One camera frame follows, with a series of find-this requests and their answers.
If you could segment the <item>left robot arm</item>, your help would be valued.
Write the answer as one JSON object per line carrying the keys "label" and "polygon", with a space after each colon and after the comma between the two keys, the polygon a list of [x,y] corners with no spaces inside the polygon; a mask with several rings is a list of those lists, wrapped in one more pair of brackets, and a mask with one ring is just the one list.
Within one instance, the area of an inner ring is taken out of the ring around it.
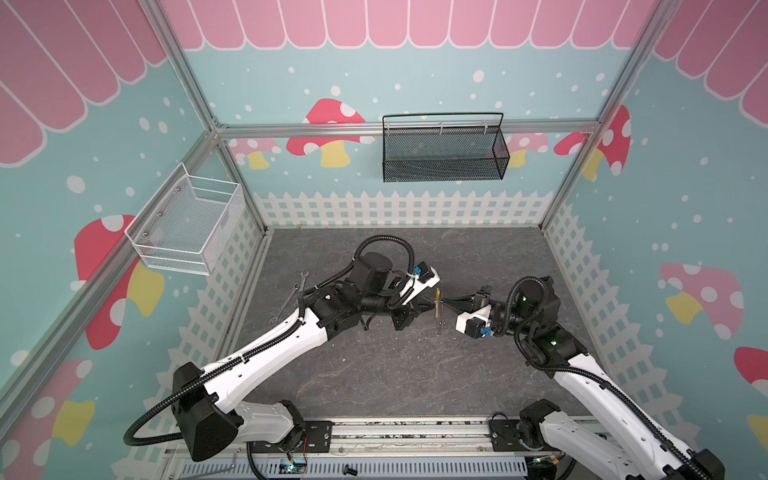
{"label": "left robot arm", "polygon": [[287,400],[253,403],[247,396],[303,354],[377,316],[403,330],[433,309],[423,294],[439,281],[437,270],[418,262],[406,240],[384,234],[363,240],[347,266],[299,291],[296,309],[261,337],[202,368],[192,362],[179,367],[171,394],[127,428],[124,444],[183,441],[196,462],[233,443],[294,450],[306,433],[298,408]]}

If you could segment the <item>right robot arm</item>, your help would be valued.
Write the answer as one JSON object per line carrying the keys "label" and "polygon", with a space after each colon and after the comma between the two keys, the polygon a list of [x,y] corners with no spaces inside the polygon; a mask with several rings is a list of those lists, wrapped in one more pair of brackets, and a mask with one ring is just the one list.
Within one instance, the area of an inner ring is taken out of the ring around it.
{"label": "right robot arm", "polygon": [[488,288],[447,298],[459,332],[510,337],[527,365],[576,398],[604,427],[604,439],[553,402],[521,410],[518,439],[530,449],[553,447],[602,479],[722,479],[725,466],[707,449],[694,450],[662,427],[605,373],[585,345],[558,321],[561,305],[551,277],[519,279],[503,301]]}

